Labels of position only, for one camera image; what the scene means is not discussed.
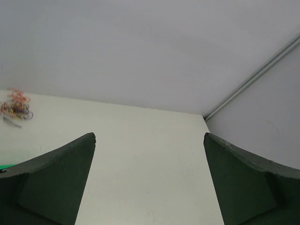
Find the tangled rubber bands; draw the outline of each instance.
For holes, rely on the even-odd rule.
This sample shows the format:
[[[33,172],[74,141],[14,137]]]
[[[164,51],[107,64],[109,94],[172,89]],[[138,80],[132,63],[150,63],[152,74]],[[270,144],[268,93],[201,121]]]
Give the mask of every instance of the tangled rubber bands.
[[[0,113],[3,115],[3,120],[9,125],[22,128],[14,123],[12,119],[31,120],[33,112],[29,111],[30,98],[25,97],[22,91],[10,89],[13,91],[8,95],[10,99],[1,105]]]

